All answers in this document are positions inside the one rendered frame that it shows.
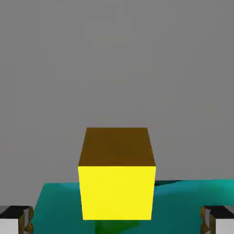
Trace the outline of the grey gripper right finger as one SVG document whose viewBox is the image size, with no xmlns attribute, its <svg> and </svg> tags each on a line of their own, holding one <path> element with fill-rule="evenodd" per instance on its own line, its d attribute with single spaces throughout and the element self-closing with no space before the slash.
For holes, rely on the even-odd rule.
<svg viewBox="0 0 234 234">
<path fill-rule="evenodd" d="M 201 234 L 234 234 L 234 206 L 203 206 L 201 218 Z"/>
</svg>

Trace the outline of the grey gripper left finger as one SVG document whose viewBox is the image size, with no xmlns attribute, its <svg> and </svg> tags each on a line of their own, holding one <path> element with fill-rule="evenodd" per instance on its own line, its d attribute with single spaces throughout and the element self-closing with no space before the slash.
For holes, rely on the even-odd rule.
<svg viewBox="0 0 234 234">
<path fill-rule="evenodd" d="M 0 234 L 33 234 L 31 206 L 0 206 Z"/>
</svg>

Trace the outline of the small yellow cube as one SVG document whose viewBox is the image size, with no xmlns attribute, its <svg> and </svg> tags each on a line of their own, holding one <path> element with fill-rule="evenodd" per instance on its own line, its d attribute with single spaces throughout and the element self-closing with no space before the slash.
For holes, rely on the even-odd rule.
<svg viewBox="0 0 234 234">
<path fill-rule="evenodd" d="M 84 220 L 151 219 L 156 163 L 147 128 L 87 128 L 78 174 Z"/>
</svg>

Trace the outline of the large teal box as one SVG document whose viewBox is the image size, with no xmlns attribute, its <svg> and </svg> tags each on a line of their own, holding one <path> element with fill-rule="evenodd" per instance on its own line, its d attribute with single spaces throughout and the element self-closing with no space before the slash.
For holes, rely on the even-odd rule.
<svg viewBox="0 0 234 234">
<path fill-rule="evenodd" d="M 85 221 L 78 183 L 43 186 L 34 234 L 201 234 L 202 206 L 234 206 L 234 179 L 158 181 L 150 221 Z"/>
</svg>

